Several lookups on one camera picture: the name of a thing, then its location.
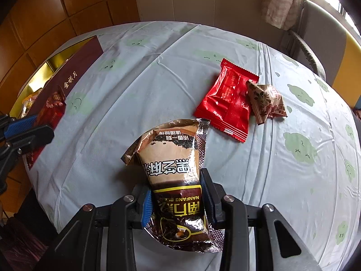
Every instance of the foil snack bag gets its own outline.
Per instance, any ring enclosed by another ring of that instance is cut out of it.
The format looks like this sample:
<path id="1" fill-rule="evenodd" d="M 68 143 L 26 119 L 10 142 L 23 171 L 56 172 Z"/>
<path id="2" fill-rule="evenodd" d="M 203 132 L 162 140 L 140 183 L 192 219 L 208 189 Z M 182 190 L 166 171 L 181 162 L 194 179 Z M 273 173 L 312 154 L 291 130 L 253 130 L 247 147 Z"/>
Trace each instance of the foil snack bag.
<path id="1" fill-rule="evenodd" d="M 267 118 L 287 117 L 282 95 L 269 84 L 246 83 L 248 95 L 257 124 L 264 124 Z"/>
<path id="2" fill-rule="evenodd" d="M 153 191 L 153 215 L 146 231 L 170 248 L 221 252 L 223 233 L 208 224 L 199 169 L 203 166 L 209 121 L 180 119 L 144 133 L 123 155 L 136 163 Z"/>
<path id="3" fill-rule="evenodd" d="M 214 86 L 199 104 L 194 115 L 210 119 L 211 125 L 244 143 L 248 136 L 250 100 L 246 81 L 259 77 L 223 59 L 221 73 Z"/>

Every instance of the chair backrest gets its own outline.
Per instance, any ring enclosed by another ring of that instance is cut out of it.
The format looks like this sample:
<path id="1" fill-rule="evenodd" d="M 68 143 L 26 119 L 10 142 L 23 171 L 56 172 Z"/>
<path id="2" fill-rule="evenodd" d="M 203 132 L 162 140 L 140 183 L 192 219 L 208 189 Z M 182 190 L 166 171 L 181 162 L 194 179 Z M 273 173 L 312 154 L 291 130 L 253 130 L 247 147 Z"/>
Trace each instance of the chair backrest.
<path id="1" fill-rule="evenodd" d="M 295 32 L 321 61 L 326 82 L 350 107 L 357 107 L 361 94 L 361 47 L 356 40 L 337 19 L 309 0 L 301 1 Z M 291 58 L 309 67 L 297 44 L 290 44 L 288 52 Z"/>

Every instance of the hanging towel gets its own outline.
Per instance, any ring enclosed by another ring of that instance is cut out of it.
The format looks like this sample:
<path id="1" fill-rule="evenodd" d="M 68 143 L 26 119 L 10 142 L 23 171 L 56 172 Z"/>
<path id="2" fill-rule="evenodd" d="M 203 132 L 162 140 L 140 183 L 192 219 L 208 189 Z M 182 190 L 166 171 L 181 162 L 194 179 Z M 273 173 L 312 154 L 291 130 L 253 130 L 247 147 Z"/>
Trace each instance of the hanging towel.
<path id="1" fill-rule="evenodd" d="M 289 30 L 295 24 L 297 11 L 297 0 L 262 0 L 262 18 L 283 30 Z"/>

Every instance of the red wrapper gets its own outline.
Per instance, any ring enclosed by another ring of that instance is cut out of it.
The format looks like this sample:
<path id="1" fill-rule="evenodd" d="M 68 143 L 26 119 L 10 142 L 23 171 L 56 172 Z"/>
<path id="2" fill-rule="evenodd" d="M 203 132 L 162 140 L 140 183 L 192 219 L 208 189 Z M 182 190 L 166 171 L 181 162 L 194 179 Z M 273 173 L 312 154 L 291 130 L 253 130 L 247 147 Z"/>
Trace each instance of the red wrapper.
<path id="1" fill-rule="evenodd" d="M 49 125 L 52 129 L 55 129 L 65 113 L 65 106 L 64 92 L 61 87 L 58 86 L 58 91 L 46 100 L 45 105 L 37 115 L 37 120 L 34 122 L 33 127 Z M 44 147 L 41 147 L 26 156 L 29 169 L 32 168 L 43 149 Z"/>
<path id="2" fill-rule="evenodd" d="M 226 59 L 222 60 L 221 67 L 217 81 L 194 115 L 209 119 L 213 127 L 244 143 L 251 111 L 246 82 L 257 83 L 259 77 Z"/>

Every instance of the blue gripper pad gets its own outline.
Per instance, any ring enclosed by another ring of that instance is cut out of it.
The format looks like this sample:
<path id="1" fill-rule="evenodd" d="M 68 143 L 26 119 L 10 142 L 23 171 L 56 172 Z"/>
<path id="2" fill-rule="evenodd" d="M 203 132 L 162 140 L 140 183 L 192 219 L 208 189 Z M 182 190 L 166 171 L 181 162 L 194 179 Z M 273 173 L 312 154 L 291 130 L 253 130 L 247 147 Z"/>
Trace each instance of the blue gripper pad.
<path id="1" fill-rule="evenodd" d="M 146 227 L 147 223 L 150 221 L 150 217 L 153 213 L 153 202 L 152 202 L 152 193 L 150 189 L 147 191 L 146 198 L 143 203 L 143 213 L 141 216 L 141 226 Z"/>
<path id="2" fill-rule="evenodd" d="M 23 119 L 15 120 L 11 123 L 8 129 L 4 132 L 5 138 L 10 138 L 16 134 L 23 133 L 32 128 L 35 120 L 37 120 L 37 115 L 29 116 Z"/>

